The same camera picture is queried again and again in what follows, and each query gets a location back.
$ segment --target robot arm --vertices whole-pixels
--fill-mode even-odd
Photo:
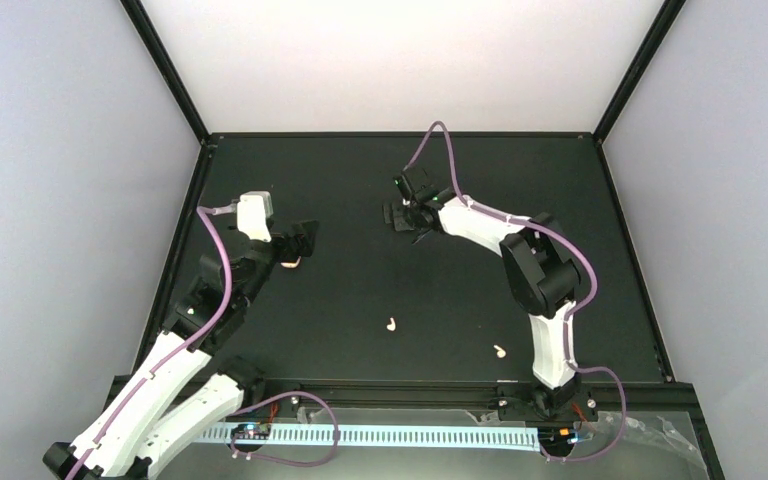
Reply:
[[[313,254],[318,222],[293,225],[289,233],[269,231],[272,203],[267,192],[249,192],[236,208],[236,241],[223,242],[231,265],[231,300],[214,327],[169,358],[158,362],[195,335],[222,302],[224,272],[221,262],[205,255],[201,274],[189,293],[172,309],[162,331],[126,387],[101,416],[71,444],[55,443],[43,457],[56,478],[65,479],[83,452],[83,467],[75,480],[154,479],[169,461],[209,425],[244,403],[259,401],[262,376],[241,359],[233,359],[213,375],[203,389],[161,418],[172,400],[243,323],[248,307],[276,264]],[[112,415],[106,433],[99,431]]]
[[[402,202],[385,205],[385,221],[396,231],[419,231],[419,237],[431,231],[463,237],[502,258],[514,299],[526,310],[534,339],[535,377],[548,391],[545,410],[560,404],[574,392],[575,364],[572,339],[569,351],[564,347],[564,318],[575,305],[574,290],[581,273],[569,253],[539,232],[511,223],[511,219],[529,220],[560,231],[548,214],[535,218],[510,215],[493,210],[499,220],[473,208],[470,197],[464,201],[450,189],[434,187],[428,174],[410,167],[395,178]],[[572,328],[572,318],[567,327]]]

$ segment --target light gray wall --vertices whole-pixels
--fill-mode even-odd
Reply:
[[[587,131],[662,2],[143,0],[216,132]]]
[[[689,1],[606,143],[670,358],[768,478],[768,1]]]
[[[129,371],[197,152],[119,2],[0,2],[0,478]]]

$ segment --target small beige object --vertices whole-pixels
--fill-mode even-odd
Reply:
[[[281,266],[284,268],[296,268],[302,263],[302,257],[296,259],[295,262],[281,262]]]

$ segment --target cable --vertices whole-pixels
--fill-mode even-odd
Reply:
[[[216,322],[219,321],[219,318],[222,317],[222,314],[225,313],[225,309],[228,308],[228,303],[231,301],[231,261],[228,259],[228,252],[225,250],[225,245],[222,243],[222,239],[219,237],[219,232],[216,231],[216,227],[213,226],[213,223],[211,223],[210,219],[207,217],[208,214],[210,215],[219,215],[223,213],[230,213],[234,211],[234,206],[229,205],[226,207],[220,207],[220,208],[206,208],[206,207],[196,207],[196,213],[198,214],[201,221],[204,223],[205,228],[207,228],[207,231],[210,233],[211,238],[213,239],[213,243],[216,244],[216,250],[219,251],[219,257],[222,259],[222,268],[225,273],[225,291],[222,293],[222,303],[219,304],[219,308],[216,309],[216,312],[213,314],[212,317],[210,317],[210,320],[208,320],[207,323],[204,324],[200,329],[196,331],[193,335],[190,336],[184,343],[181,345],[178,345],[174,350],[169,352],[165,357],[160,359],[160,361],[157,362],[157,364],[152,367],[149,372],[154,374],[156,373],[163,365],[168,362],[172,357],[178,354],[178,352],[184,350],[185,348],[189,348],[190,345],[195,343],[199,338],[204,336],[207,332],[210,331],[211,328],[213,328],[214,325],[216,325]],[[104,425],[101,426],[101,429],[98,431],[98,434],[93,438],[93,443],[98,444],[102,438],[107,434],[107,430],[110,428],[111,425],[113,425],[113,422],[116,420],[116,417],[119,416],[120,413],[122,413],[122,410],[125,408],[125,405],[128,404],[128,402],[131,401],[132,398],[134,398],[134,395],[139,391],[140,388],[142,388],[143,385],[148,380],[146,378],[142,378],[136,385],[134,385],[134,388],[131,389],[130,392],[128,392],[127,395],[122,399],[121,402],[119,402],[119,405],[116,406],[116,408],[113,410],[113,412],[110,413],[110,416],[107,418],[107,421],[104,422]],[[88,448],[83,455],[81,455],[81,458],[78,459],[78,461],[75,463],[74,466],[72,466],[72,469],[69,470],[69,473],[66,475],[65,480],[74,480],[75,475],[78,474],[78,471],[80,471],[81,467],[86,463],[87,458],[89,458],[90,454],[92,453],[93,449]]]
[[[272,404],[272,408],[269,409],[269,418],[266,419],[266,423],[271,424],[272,422],[275,421],[275,415],[278,415],[278,408],[279,408],[278,403]]]
[[[249,412],[253,412],[259,408],[269,405],[270,403],[277,402],[278,400],[281,400],[282,398],[287,398],[287,397],[309,398],[314,402],[318,403],[323,409],[325,409],[326,412],[328,412],[328,415],[331,416],[331,423],[334,425],[334,443],[331,444],[331,449],[328,450],[328,453],[326,453],[324,457],[320,458],[319,460],[315,460],[313,462],[295,462],[293,460],[287,460],[285,458],[273,457],[271,455],[264,455],[262,453],[254,453],[254,452],[246,453],[246,460],[251,460],[252,458],[256,458],[259,460],[268,460],[270,462],[280,463],[282,465],[289,465],[291,467],[318,467],[320,465],[330,462],[334,458],[334,455],[337,454],[337,444],[340,441],[340,424],[337,422],[337,416],[334,415],[334,410],[331,410],[331,407],[329,407],[328,404],[325,403],[325,400],[317,397],[316,395],[313,395],[307,392],[299,392],[299,391],[286,392],[280,395],[275,395],[274,397],[271,397],[271,398],[267,398],[266,400],[260,403],[257,403],[255,405],[252,405],[250,407],[237,410],[231,415],[243,415]],[[234,458],[237,458],[237,455],[241,453],[245,453],[237,450],[237,439],[243,435],[245,434],[238,433],[234,435],[234,438],[231,439],[231,451],[234,452],[233,453]]]
[[[584,416],[584,412],[581,411],[581,407],[578,406],[577,403],[572,403],[572,411],[578,415],[578,418],[581,419],[581,425],[587,427],[588,430],[591,432],[595,431],[596,429],[593,428],[593,425],[590,424],[590,420],[587,419],[587,417]]]
[[[622,438],[623,434],[625,433],[625,418],[626,418],[625,390],[623,389],[622,382],[620,381],[617,374],[614,373],[614,371],[611,370],[610,368],[608,367],[581,368],[578,365],[576,365],[575,362],[573,362],[572,359],[570,358],[571,356],[570,356],[570,348],[569,348],[570,337],[572,333],[569,329],[570,318],[572,318],[573,314],[575,314],[576,312],[578,312],[579,310],[587,306],[591,301],[593,301],[593,298],[596,296],[596,292],[598,291],[598,288],[599,288],[599,283],[596,278],[596,271],[593,269],[593,266],[587,260],[587,257],[585,257],[583,253],[581,253],[581,250],[576,248],[576,246],[573,245],[572,242],[570,242],[569,240],[564,238],[564,236],[555,232],[554,230],[551,230],[542,225],[538,225],[536,223],[530,222],[523,217],[516,217],[513,215],[509,217],[506,214],[496,209],[488,207],[487,205],[481,204],[474,200],[467,200],[466,198],[464,198],[464,195],[461,192],[460,185],[458,185],[458,175],[457,175],[457,171],[455,170],[455,150],[452,147],[452,137],[449,135],[449,130],[446,128],[446,125],[440,120],[437,120],[434,123],[432,123],[431,127],[428,128],[428,131],[425,132],[425,136],[422,138],[422,141],[419,143],[419,147],[416,149],[416,152],[414,152],[410,161],[408,162],[407,165],[405,165],[405,168],[403,170],[408,169],[410,166],[416,163],[416,161],[419,159],[419,154],[422,152],[422,149],[425,148],[425,144],[428,142],[428,139],[431,137],[431,133],[434,132],[434,128],[438,126],[443,131],[443,139],[446,141],[446,149],[449,154],[449,172],[452,175],[452,187],[455,190],[455,195],[457,195],[458,199],[461,202],[463,202],[464,205],[476,210],[477,212],[481,212],[491,218],[495,218],[497,220],[503,220],[506,222],[511,222],[516,225],[520,225],[522,227],[535,230],[542,234],[548,235],[550,238],[560,243],[567,250],[569,250],[570,253],[572,253],[578,259],[579,262],[581,262],[581,264],[584,266],[584,270],[587,272],[588,277],[590,277],[590,291],[584,297],[584,300],[582,300],[580,303],[577,303],[575,306],[569,309],[567,313],[564,315],[564,320],[563,320],[564,321],[564,359],[566,360],[570,368],[572,368],[574,371],[582,375],[602,372],[602,373],[607,373],[614,380],[614,383],[617,384],[617,389],[619,390],[619,394],[620,394],[620,409],[622,411],[622,417],[621,417],[622,424],[620,425],[620,429],[617,432],[617,436],[614,438],[614,440],[602,450],[599,450],[598,452],[591,455],[567,459],[566,457],[555,457],[555,456],[549,455],[542,447],[540,450],[548,460],[558,460],[562,462],[580,462],[585,460],[593,460],[595,458],[601,457],[602,455],[608,453],[609,450],[614,448],[614,446],[619,442],[619,440]]]

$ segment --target white cable tray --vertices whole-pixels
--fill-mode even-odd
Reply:
[[[231,442],[240,423],[220,422],[195,443]],[[268,440],[239,438],[238,445],[331,445],[333,425],[276,423]],[[340,425],[340,446],[482,448],[537,452],[537,429],[526,427],[427,427],[414,425]]]

